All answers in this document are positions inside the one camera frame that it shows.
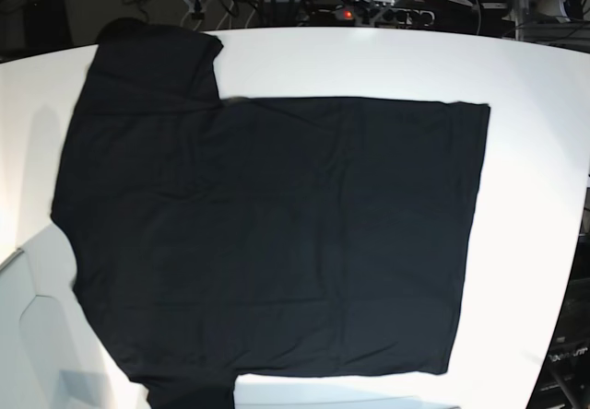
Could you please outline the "black T-shirt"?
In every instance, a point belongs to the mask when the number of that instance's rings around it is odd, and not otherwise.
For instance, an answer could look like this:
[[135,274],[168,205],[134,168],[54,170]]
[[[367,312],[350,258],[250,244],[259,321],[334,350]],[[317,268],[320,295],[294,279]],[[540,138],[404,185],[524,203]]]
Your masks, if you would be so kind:
[[245,374],[444,374],[490,107],[226,101],[221,49],[98,47],[51,212],[92,330],[153,408],[231,408]]

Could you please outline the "black power strip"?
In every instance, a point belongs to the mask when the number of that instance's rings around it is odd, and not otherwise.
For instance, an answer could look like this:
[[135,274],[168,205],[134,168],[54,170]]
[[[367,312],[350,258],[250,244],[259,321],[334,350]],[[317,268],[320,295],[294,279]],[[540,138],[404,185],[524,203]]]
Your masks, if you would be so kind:
[[319,9],[309,15],[308,22],[311,26],[426,29],[434,25],[435,15],[429,10],[410,8],[340,7]]

